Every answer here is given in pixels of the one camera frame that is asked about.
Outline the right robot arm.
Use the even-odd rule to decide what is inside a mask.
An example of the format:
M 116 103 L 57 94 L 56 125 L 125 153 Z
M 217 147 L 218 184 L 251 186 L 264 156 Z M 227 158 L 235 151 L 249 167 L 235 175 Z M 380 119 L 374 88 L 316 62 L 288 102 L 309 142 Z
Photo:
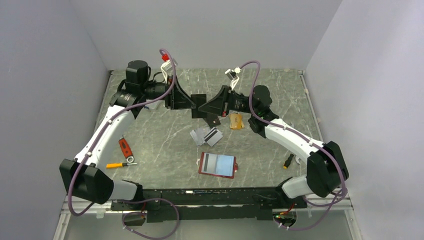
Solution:
M 299 132 L 272 112 L 271 103 L 270 91 L 265 85 L 255 86 L 249 96 L 224 85 L 215 97 L 197 109 L 221 117 L 230 111 L 250 113 L 248 122 L 254 133 L 280 144 L 306 164 L 304 175 L 284 180 L 280 185 L 275 194 L 280 207 L 289 207 L 297 197 L 315 194 L 324 198 L 337 187 L 345 187 L 349 172 L 340 146 Z

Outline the white magnetic stripe card stack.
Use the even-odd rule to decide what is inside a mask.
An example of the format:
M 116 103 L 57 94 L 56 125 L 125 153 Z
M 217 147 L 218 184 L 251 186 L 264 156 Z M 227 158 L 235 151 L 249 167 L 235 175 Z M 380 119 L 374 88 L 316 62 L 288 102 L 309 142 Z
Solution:
M 213 147 L 223 138 L 223 133 L 216 127 L 201 127 L 190 132 L 190 136 L 194 140 L 197 147 L 204 144 Z

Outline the single black card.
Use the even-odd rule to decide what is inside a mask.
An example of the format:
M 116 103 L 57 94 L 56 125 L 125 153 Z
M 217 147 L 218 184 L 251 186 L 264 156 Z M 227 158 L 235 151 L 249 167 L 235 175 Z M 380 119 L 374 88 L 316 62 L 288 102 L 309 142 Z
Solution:
M 195 104 L 195 107 L 191 109 L 192 119 L 205 119 L 208 114 L 206 112 L 199 111 L 199 107 L 207 102 L 206 94 L 191 94 L 190 99 Z

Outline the single white stripe card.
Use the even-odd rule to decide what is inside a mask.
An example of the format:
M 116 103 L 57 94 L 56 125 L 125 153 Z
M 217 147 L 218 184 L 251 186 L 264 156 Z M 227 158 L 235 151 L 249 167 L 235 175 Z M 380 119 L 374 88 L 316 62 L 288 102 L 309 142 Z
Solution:
M 217 168 L 218 155 L 214 153 L 205 153 L 202 157 L 202 164 L 200 168 L 201 173 L 215 174 Z

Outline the red leather wallet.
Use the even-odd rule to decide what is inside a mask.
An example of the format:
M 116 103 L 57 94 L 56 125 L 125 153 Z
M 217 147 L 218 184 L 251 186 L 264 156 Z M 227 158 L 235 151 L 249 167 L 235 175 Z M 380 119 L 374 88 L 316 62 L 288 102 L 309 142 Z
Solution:
M 208 152 L 202 152 L 201 156 L 200 156 L 200 158 L 197 162 L 198 173 L 200 175 L 209 175 L 209 176 L 228 178 L 228 179 L 233 179 L 235 177 L 235 173 L 238 170 L 238 164 L 236 162 L 236 157 L 230 156 L 230 155 L 224 155 L 224 154 L 216 154 L 217 155 L 217 163 L 216 163 L 215 174 L 202 173 L 200 168 L 202 166 L 202 158 L 203 158 L 204 153 L 208 153 Z

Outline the black card holder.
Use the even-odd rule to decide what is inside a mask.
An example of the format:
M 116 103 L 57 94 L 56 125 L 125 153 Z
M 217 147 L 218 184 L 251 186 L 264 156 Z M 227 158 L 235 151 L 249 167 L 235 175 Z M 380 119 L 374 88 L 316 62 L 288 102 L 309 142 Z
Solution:
M 212 129 L 214 127 L 217 127 L 221 125 L 221 122 L 219 120 L 219 117 L 215 114 L 208 113 L 203 120 L 206 122 L 206 124 Z

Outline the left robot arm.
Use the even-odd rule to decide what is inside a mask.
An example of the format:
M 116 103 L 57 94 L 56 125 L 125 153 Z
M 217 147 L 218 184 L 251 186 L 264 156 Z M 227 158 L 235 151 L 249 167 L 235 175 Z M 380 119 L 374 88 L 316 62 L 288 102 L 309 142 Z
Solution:
M 106 114 L 91 139 L 73 158 L 64 159 L 59 171 L 69 198 L 92 203 L 123 200 L 131 210 L 144 203 L 143 187 L 129 180 L 113 180 L 105 174 L 107 162 L 129 126 L 145 105 L 164 100 L 170 109 L 193 109 L 195 104 L 181 89 L 174 60 L 164 60 L 160 69 L 164 80 L 150 79 L 151 67 L 143 60 L 133 60 L 125 70 Z

